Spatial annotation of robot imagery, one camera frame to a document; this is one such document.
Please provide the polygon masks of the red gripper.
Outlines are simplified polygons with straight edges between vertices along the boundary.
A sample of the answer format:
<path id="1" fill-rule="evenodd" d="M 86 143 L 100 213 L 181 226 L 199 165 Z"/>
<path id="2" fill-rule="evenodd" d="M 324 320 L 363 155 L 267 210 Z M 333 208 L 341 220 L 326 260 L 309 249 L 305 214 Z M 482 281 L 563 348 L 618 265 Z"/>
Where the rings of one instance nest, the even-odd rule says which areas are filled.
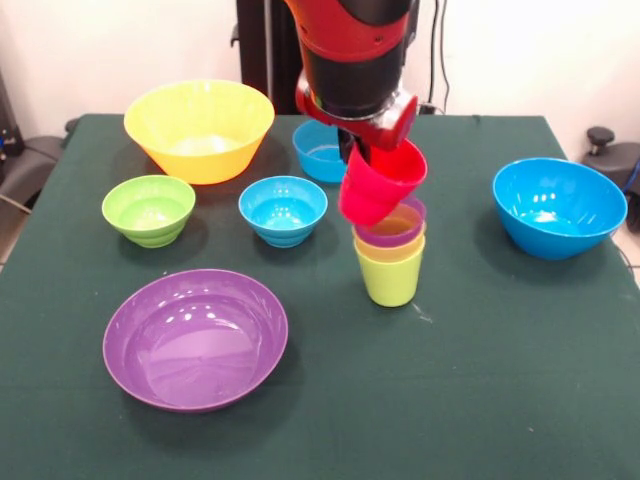
<path id="1" fill-rule="evenodd" d="M 320 106 L 307 80 L 306 74 L 299 75 L 295 102 L 298 109 L 307 116 L 337 130 L 340 158 L 347 164 L 357 137 L 365 144 L 379 149 L 393 150 L 408 136 L 418 111 L 418 97 L 403 88 L 392 93 L 383 107 L 372 115 L 364 117 L 344 117 L 329 113 Z"/>

